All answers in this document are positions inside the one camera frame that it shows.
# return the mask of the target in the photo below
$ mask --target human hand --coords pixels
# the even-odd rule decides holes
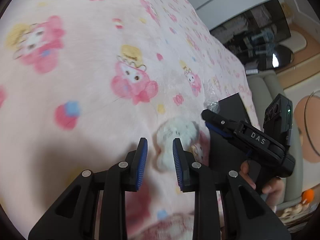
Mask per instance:
[[[241,171],[239,172],[242,178],[253,188],[256,189],[256,184],[253,180],[249,177],[249,163],[245,161],[241,164],[240,167]],[[282,179],[275,177],[272,178],[264,187],[262,188],[263,194],[269,194],[266,200],[266,204],[274,210],[275,206],[278,204],[279,199],[282,196],[284,191],[284,182]]]

